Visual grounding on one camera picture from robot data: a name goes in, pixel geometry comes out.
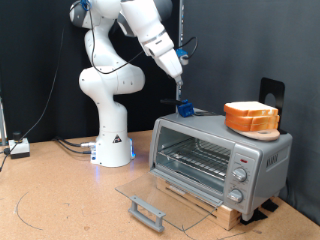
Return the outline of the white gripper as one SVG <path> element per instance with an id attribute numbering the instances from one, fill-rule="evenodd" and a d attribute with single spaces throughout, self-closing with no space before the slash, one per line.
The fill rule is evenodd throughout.
<path id="1" fill-rule="evenodd" d="M 183 81 L 181 79 L 182 66 L 178 59 L 176 52 L 171 49 L 170 51 L 161 55 L 156 63 L 158 66 L 164 70 L 169 76 L 175 79 L 176 81 L 176 100 L 181 99 L 181 89 Z"/>

